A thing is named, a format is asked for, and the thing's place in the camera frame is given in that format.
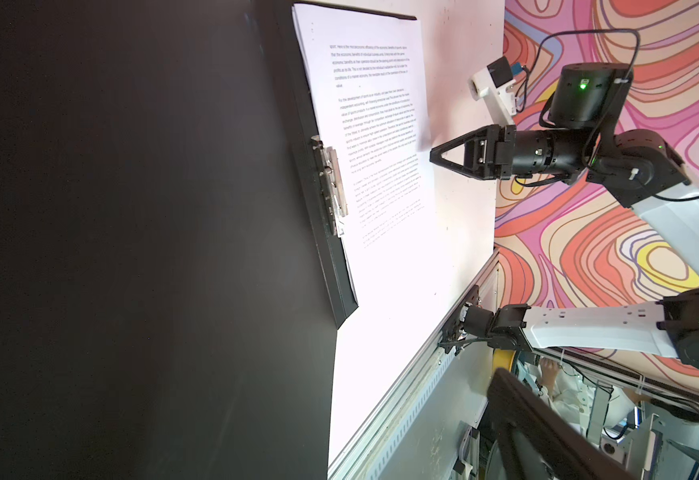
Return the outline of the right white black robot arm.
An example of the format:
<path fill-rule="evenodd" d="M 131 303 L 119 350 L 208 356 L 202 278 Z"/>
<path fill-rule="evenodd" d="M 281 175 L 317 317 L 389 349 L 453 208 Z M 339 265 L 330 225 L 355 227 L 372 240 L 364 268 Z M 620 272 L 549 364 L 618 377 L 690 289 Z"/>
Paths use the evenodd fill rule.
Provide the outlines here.
<path fill-rule="evenodd" d="M 632 83 L 627 64 L 567 65 L 539 129 L 487 125 L 433 148 L 431 162 L 483 181 L 585 178 L 649 224 L 699 276 L 699 182 L 659 134 L 615 130 Z M 465 304 L 453 324 L 448 348 L 482 341 L 511 351 L 627 350 L 677 358 L 699 370 L 699 288 L 623 307 L 515 304 L 491 311 Z"/>

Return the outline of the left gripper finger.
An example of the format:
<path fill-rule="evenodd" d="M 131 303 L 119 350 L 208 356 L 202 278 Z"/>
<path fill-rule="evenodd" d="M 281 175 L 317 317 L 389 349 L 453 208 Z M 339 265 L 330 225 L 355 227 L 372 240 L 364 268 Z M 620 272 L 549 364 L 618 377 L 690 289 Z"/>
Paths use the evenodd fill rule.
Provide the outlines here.
<path fill-rule="evenodd" d="M 511 372 L 499 368 L 487 389 L 489 416 L 509 479 L 629 479 Z"/>

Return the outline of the blue file folder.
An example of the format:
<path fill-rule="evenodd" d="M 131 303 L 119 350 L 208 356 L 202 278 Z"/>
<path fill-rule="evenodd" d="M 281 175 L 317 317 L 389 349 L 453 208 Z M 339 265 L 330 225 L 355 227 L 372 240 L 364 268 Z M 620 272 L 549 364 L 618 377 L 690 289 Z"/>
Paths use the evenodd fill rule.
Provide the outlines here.
<path fill-rule="evenodd" d="M 0 1 L 0 479 L 324 479 L 348 285 L 288 1 Z"/>

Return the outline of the printed paper sheet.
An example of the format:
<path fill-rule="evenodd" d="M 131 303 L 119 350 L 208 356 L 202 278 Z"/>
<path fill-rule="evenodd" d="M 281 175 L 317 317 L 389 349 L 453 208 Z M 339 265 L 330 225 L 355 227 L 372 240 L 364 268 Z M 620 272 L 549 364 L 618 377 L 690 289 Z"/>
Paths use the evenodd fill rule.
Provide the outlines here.
<path fill-rule="evenodd" d="M 361 308 L 417 274 L 431 243 L 433 174 L 417 18 L 292 8 L 320 139 L 335 160 L 342 244 Z"/>

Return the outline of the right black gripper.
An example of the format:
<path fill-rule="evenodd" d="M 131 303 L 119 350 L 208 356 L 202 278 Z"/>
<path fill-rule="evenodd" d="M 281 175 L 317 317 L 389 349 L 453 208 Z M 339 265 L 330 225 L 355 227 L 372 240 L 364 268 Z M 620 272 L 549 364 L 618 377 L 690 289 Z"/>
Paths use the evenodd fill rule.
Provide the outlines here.
<path fill-rule="evenodd" d="M 466 178 L 499 180 L 511 177 L 513 151 L 517 128 L 514 125 L 489 125 L 467 132 L 431 149 L 429 160 L 435 166 L 445 168 Z M 446 160 L 443 155 L 462 147 L 465 150 L 463 164 Z"/>

